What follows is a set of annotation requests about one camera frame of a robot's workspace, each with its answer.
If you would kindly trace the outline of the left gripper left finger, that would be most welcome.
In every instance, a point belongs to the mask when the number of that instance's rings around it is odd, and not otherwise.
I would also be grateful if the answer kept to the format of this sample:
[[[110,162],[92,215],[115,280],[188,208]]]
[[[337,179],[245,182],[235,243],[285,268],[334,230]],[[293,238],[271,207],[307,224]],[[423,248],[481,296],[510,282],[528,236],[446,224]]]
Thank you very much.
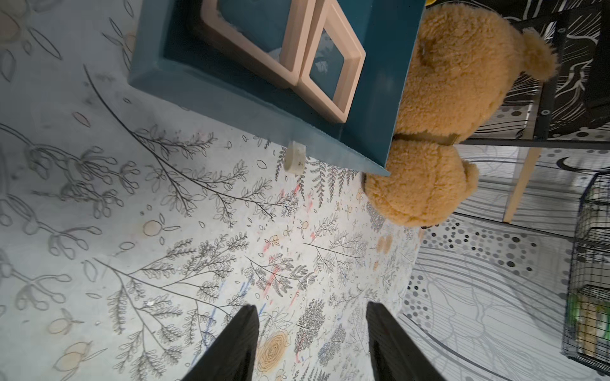
[[[244,305],[183,381],[252,380],[259,336],[254,305]]]

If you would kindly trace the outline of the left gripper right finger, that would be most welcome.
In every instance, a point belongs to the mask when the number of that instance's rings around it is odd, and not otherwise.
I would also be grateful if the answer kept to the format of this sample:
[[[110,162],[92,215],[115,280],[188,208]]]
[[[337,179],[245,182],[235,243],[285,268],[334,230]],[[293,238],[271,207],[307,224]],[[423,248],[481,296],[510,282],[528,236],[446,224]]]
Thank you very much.
[[[368,302],[366,320],[373,379],[445,380],[383,304]]]

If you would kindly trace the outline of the pink brooch box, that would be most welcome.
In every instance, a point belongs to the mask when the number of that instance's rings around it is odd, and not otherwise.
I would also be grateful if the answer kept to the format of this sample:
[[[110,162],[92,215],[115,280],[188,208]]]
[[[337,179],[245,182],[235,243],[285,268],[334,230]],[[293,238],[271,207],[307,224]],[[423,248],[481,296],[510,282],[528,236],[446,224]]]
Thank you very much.
[[[203,1],[203,39],[279,88],[300,77],[314,1]]]
[[[336,1],[317,1],[300,77],[293,87],[331,123],[344,123],[365,62],[365,49]]]

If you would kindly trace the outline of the teal drawer cabinet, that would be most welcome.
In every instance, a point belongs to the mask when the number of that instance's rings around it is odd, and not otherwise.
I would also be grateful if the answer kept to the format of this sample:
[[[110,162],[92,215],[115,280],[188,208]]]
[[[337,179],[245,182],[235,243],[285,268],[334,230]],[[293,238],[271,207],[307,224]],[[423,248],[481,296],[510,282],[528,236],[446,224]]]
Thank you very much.
[[[146,1],[129,84],[387,176],[421,1]]]

